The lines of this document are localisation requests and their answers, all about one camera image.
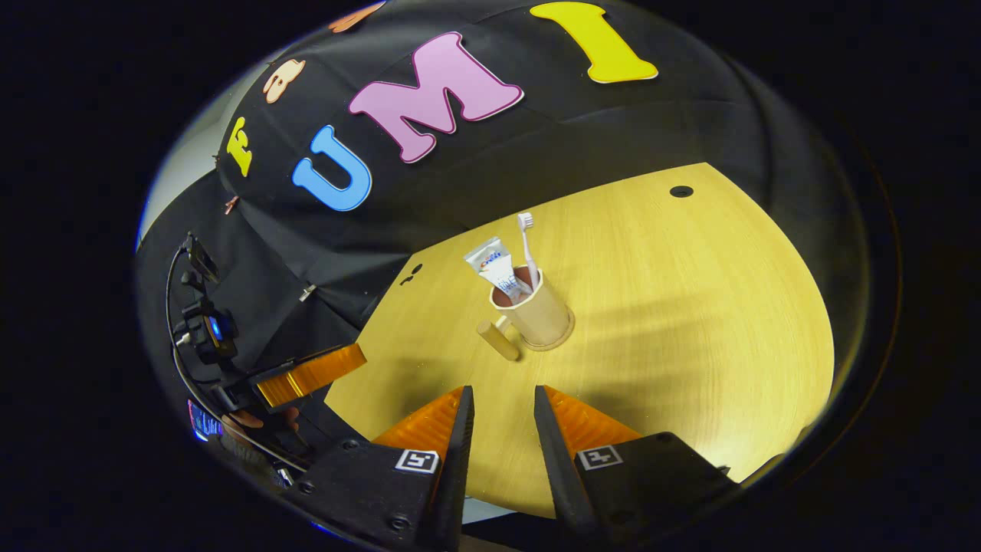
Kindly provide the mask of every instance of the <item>white toothbrush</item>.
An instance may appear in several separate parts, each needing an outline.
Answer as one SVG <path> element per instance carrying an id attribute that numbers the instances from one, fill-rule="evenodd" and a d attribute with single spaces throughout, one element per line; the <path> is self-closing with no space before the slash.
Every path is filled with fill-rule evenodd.
<path id="1" fill-rule="evenodd" d="M 535 226 L 535 219 L 532 213 L 521 213 L 518 215 L 518 226 L 521 228 L 521 237 L 525 239 L 525 260 L 528 261 L 528 273 L 532 278 L 532 291 L 539 286 L 539 268 L 532 258 L 532 252 L 528 249 L 527 230 Z"/>

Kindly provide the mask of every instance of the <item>wooden table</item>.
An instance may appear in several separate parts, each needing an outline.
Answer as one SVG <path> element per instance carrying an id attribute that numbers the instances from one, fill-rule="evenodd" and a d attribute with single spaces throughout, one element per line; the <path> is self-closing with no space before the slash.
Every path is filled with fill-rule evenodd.
<path id="1" fill-rule="evenodd" d="M 694 193 L 676 197 L 672 188 Z M 509 362 L 476 332 L 490 284 L 463 255 L 500 236 L 524 264 L 514 215 L 412 255 L 358 343 L 368 363 L 326 403 L 372 439 L 460 385 L 476 409 L 467 494 L 554 517 L 534 388 L 648 435 L 672 431 L 741 481 L 785 452 L 828 399 L 833 344 L 810 272 L 773 221 L 701 163 L 531 206 L 532 253 L 576 316 L 569 340 Z M 411 282 L 399 285 L 418 265 Z"/>

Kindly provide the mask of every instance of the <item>wooden peg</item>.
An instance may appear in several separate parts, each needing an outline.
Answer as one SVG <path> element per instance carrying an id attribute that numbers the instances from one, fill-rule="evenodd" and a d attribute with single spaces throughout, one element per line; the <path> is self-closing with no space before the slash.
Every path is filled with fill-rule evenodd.
<path id="1" fill-rule="evenodd" d="M 482 320 L 477 324 L 477 333 L 487 341 L 495 351 L 512 362 L 518 359 L 518 348 L 504 337 L 504 334 L 490 320 Z"/>

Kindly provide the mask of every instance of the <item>cable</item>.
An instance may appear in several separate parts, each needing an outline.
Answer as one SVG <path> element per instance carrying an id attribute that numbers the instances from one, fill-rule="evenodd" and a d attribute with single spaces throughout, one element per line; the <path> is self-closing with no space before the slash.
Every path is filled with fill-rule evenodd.
<path id="1" fill-rule="evenodd" d="M 181 360 L 181 352 L 178 349 L 177 341 L 174 339 L 174 325 L 171 322 L 171 281 L 172 281 L 172 279 L 174 277 L 174 267 L 177 266 L 178 258 L 181 257 L 181 253 L 186 252 L 186 251 L 187 251 L 187 249 L 184 248 L 184 246 L 181 246 L 180 248 L 178 248 L 177 252 L 174 253 L 174 258 L 171 259 L 171 268 L 167 272 L 167 288 L 166 288 L 166 290 L 164 292 L 164 301 L 166 301 L 166 305 L 164 307 L 164 312 L 165 312 L 165 314 L 167 316 L 167 334 L 170 336 L 170 339 L 171 339 L 171 353 L 172 353 L 172 356 L 174 357 L 174 368 L 177 369 L 178 375 L 181 377 L 181 381 L 183 381 L 184 387 L 186 387 L 187 388 L 187 391 L 190 392 L 191 396 L 194 397 L 194 400 L 197 401 L 197 403 L 199 405 L 201 405 L 201 407 L 204 410 L 206 410 L 208 412 L 208 414 L 211 415 L 211 417 L 213 417 L 214 419 L 217 419 L 217 420 L 221 420 L 221 417 L 219 415 L 215 414 L 215 412 L 212 411 L 210 407 L 208 407 L 208 404 L 201 398 L 201 395 L 197 392 L 197 390 L 194 389 L 194 386 L 192 386 L 190 384 L 190 381 L 188 379 L 188 376 L 186 374 L 184 374 L 184 370 L 182 368 L 183 360 Z M 249 443 L 251 443 L 253 446 L 258 447 L 259 449 L 265 451 L 266 453 L 270 454 L 271 456 L 273 456 L 273 457 L 275 457 L 275 458 L 283 461 L 288 466 L 290 466 L 290 467 L 292 467 L 294 469 L 298 469 L 298 470 L 300 470 L 302 472 L 306 472 L 306 469 L 301 468 L 300 466 L 294 464 L 293 462 L 290 462 L 289 460 L 283 458 L 279 454 L 274 453 L 273 451 L 271 451 L 268 448 L 264 447 L 262 444 L 256 442 L 254 439 L 252 439 L 248 435 L 245 435 L 243 432 L 238 431 L 237 429 L 235 429 L 234 427 L 231 427 L 228 424 L 224 424 L 224 426 L 228 430 L 230 430 L 232 433 L 234 433 L 235 435 L 238 435 L 242 439 L 245 439 L 246 441 L 248 441 Z"/>

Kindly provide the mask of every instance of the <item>toothpaste tube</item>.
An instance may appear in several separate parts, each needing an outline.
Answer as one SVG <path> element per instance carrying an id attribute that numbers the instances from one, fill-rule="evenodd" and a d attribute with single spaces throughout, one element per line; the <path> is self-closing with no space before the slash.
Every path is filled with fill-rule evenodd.
<path id="1" fill-rule="evenodd" d="M 532 294 L 532 288 L 514 275 L 511 267 L 511 253 L 494 236 L 467 253 L 463 260 L 474 267 L 477 273 L 507 294 L 513 304 Z"/>

